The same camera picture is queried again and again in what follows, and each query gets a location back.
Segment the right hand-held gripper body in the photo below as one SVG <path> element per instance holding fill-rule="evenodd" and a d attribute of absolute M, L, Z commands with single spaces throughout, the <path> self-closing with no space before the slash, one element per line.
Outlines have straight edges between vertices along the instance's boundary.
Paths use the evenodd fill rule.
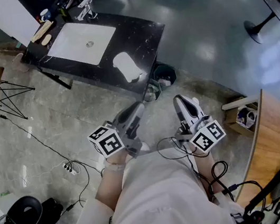
<path fill-rule="evenodd" d="M 173 105 L 180 120 L 180 127 L 175 133 L 180 145 L 188 142 L 197 151 L 208 154 L 211 148 L 226 136 L 219 123 L 204 113 L 196 98 L 176 95 Z"/>

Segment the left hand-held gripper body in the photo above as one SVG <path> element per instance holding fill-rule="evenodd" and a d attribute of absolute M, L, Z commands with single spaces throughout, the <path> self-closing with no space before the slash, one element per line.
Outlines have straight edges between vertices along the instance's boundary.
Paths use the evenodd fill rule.
<path fill-rule="evenodd" d="M 121 110 L 112 122 L 106 121 L 97 127 L 88 136 L 90 143 L 104 158 L 109 158 L 124 148 L 131 157 L 136 158 L 143 147 L 137 130 L 144 111 L 142 102 L 134 102 Z"/>

